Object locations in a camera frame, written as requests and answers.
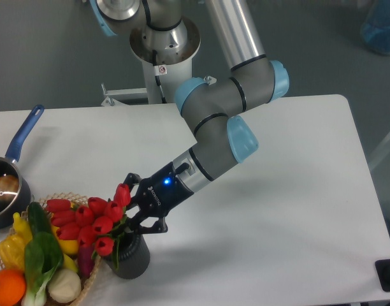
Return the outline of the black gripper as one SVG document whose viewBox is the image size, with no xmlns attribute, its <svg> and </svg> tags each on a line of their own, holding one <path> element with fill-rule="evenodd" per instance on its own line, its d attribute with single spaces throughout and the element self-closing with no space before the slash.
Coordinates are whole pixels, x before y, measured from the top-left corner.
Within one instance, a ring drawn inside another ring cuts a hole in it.
<svg viewBox="0 0 390 306">
<path fill-rule="evenodd" d="M 168 231 L 165 217 L 194 194 L 178 177 L 189 168 L 189 163 L 183 163 L 178 168 L 169 163 L 148 178 L 141 178 L 137 173 L 127 174 L 123 184 L 129 189 L 131 204 L 139 207 L 139 212 L 126 220 L 131 232 L 147 235 Z M 141 223 L 149 217 L 158 217 L 158 220 L 150 227 L 142 226 Z"/>
</svg>

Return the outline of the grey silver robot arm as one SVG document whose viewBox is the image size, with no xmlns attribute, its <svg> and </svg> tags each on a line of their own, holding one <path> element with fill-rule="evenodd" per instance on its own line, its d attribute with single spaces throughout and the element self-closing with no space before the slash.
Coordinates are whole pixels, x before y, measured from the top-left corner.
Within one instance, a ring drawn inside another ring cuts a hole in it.
<svg viewBox="0 0 390 306">
<path fill-rule="evenodd" d="M 120 222 L 136 234 L 164 233 L 165 218 L 178 204 L 242 163 L 258 142 L 243 112 L 284 96 L 289 76 L 267 58 L 245 1 L 207 1 L 231 76 L 214 84 L 174 74 L 200 46 L 196 26 L 182 15 L 180 1 L 92 1 L 105 34 L 127 33 L 136 57 L 150 66 L 150 102 L 174 103 L 196 143 L 148 178 L 127 175 L 138 213 Z"/>
</svg>

